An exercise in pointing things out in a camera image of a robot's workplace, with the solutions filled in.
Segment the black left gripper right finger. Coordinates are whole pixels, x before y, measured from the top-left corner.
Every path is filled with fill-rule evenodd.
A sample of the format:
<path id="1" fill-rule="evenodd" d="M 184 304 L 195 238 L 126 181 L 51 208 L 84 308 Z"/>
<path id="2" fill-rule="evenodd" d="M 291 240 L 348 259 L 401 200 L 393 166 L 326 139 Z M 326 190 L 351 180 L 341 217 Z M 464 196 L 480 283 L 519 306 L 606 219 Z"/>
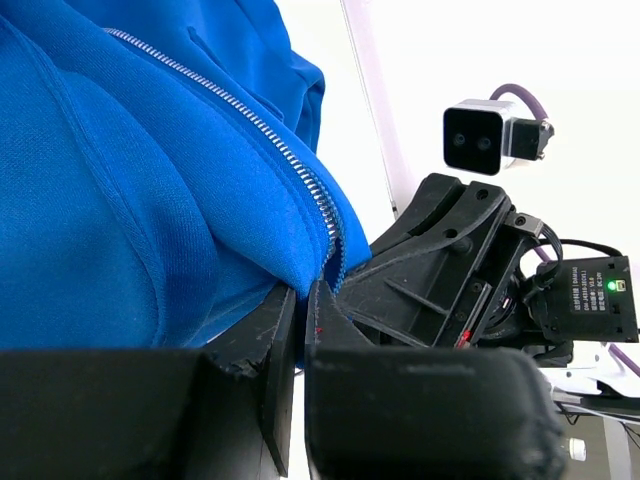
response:
<path id="1" fill-rule="evenodd" d="M 315 479 L 559 479 L 568 461 L 528 356 L 377 346 L 323 281 L 308 298 L 304 418 Z"/>

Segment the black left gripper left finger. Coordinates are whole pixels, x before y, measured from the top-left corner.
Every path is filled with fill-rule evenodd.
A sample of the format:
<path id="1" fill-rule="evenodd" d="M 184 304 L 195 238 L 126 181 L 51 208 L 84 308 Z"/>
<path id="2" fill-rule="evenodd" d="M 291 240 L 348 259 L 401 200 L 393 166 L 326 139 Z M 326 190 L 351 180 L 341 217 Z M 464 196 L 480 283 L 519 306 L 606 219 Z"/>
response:
<path id="1" fill-rule="evenodd" d="M 295 293 L 200 349 L 1 355 L 5 479 L 277 479 L 288 472 Z"/>

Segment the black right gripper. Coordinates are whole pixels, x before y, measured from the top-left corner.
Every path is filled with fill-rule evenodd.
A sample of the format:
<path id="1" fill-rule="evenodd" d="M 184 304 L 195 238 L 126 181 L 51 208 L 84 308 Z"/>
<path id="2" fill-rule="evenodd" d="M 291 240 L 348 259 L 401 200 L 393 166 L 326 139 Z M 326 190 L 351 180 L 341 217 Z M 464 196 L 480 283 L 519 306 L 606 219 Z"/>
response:
<path id="1" fill-rule="evenodd" d="M 381 341 L 418 347 L 506 347 L 540 367 L 564 368 L 574 343 L 637 343 L 629 258 L 607 245 L 560 239 L 544 222 L 511 214 L 503 188 L 431 174 L 407 210 L 344 282 L 338 301 Z M 504 221 L 524 235 L 505 286 L 495 241 Z"/>

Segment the blue zip jacket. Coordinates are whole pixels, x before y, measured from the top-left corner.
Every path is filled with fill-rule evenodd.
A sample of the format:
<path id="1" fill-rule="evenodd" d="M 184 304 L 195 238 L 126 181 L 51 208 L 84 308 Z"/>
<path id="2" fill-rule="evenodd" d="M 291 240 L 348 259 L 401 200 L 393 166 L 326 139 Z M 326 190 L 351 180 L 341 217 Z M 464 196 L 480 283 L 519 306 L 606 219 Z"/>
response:
<path id="1" fill-rule="evenodd" d="M 201 347 L 369 260 L 272 1 L 1 5 L 1 345 Z"/>

